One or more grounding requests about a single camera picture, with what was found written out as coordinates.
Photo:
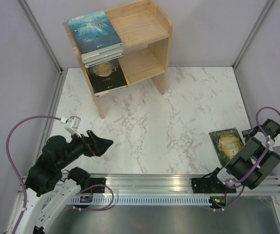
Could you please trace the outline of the Wuthering Heights dark blue book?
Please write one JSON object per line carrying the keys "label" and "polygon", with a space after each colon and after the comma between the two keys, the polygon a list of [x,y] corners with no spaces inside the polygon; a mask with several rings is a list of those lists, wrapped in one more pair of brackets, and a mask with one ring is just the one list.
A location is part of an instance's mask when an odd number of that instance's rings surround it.
{"label": "Wuthering Heights dark blue book", "polygon": [[118,91],[118,90],[121,90],[121,89],[124,89],[124,88],[127,88],[127,86],[124,86],[124,87],[121,87],[121,88],[116,88],[116,89],[111,89],[111,90],[106,90],[106,91],[103,91],[103,92],[95,93],[94,95],[96,97],[101,97],[101,96],[106,95],[108,93],[111,93],[113,91]]}

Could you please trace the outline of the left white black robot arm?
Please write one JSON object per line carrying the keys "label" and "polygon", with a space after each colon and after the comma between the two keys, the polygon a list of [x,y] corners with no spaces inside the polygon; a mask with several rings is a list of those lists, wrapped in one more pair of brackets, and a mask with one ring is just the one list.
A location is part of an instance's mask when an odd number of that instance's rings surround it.
{"label": "left white black robot arm", "polygon": [[87,134],[72,135],[71,142],[67,142],[63,136],[48,139],[42,154],[30,168],[26,181],[22,183],[22,205],[8,230],[9,234],[45,234],[75,195],[91,192],[97,187],[113,192],[105,184],[92,183],[88,172],[75,167],[69,171],[58,193],[47,201],[56,184],[62,179],[62,171],[66,166],[82,155],[102,156],[114,143],[96,136],[91,130],[88,130]]}

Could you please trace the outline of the grey white book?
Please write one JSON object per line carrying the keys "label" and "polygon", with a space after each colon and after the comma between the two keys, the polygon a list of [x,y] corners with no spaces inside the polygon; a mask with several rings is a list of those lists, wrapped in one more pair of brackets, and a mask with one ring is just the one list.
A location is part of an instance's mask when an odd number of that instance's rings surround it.
{"label": "grey white book", "polygon": [[107,59],[107,58],[111,58],[112,56],[118,56],[118,55],[121,55],[122,53],[123,53],[123,49],[121,47],[118,49],[113,49],[110,51],[102,52],[98,55],[91,56],[89,58],[81,58],[81,60],[83,63],[89,63],[89,62],[93,62],[93,61],[96,61],[99,59]]}

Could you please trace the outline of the black Moon and Sixpence book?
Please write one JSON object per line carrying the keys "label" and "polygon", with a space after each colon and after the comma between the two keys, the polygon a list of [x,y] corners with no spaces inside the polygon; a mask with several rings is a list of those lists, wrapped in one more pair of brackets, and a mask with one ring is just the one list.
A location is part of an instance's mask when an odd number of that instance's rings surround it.
{"label": "black Moon and Sixpence book", "polygon": [[87,68],[93,92],[128,86],[118,58]]}

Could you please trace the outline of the green gold fantasy book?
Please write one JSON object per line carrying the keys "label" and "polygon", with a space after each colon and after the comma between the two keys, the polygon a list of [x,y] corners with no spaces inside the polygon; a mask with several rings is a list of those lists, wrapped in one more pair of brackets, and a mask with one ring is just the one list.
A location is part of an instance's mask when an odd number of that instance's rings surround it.
{"label": "green gold fantasy book", "polygon": [[209,137],[222,167],[226,166],[244,146],[236,128],[210,132]]}

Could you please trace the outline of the teal sea cover book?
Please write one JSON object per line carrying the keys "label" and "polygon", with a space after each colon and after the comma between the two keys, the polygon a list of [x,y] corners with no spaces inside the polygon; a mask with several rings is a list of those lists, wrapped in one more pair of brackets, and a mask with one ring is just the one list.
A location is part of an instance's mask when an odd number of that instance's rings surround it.
{"label": "teal sea cover book", "polygon": [[68,19],[66,22],[82,55],[122,50],[122,41],[104,11]]}

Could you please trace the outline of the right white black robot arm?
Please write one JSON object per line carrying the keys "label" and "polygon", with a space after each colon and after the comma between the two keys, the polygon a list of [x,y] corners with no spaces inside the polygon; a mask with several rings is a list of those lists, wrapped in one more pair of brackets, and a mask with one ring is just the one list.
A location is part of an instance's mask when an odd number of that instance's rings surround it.
{"label": "right white black robot arm", "polygon": [[254,189],[280,163],[280,155],[273,149],[280,137],[280,125],[267,119],[259,127],[242,131],[242,141],[236,128],[210,132],[209,136],[220,161],[212,177],[207,179],[207,188],[218,192],[226,185]]}

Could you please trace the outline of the Robinson Crusoe purple book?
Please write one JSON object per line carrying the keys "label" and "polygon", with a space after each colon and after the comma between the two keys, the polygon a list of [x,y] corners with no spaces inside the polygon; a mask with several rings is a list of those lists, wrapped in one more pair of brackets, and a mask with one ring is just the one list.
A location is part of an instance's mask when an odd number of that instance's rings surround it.
{"label": "Robinson Crusoe purple book", "polygon": [[108,57],[105,57],[105,58],[100,58],[100,59],[92,61],[92,62],[88,62],[84,66],[85,66],[85,68],[89,68],[91,66],[95,66],[97,64],[100,64],[100,63],[103,63],[103,62],[107,62],[109,60],[117,59],[117,58],[119,58],[121,56],[123,56],[123,53],[118,53],[116,55],[111,55],[111,56],[108,56]]}

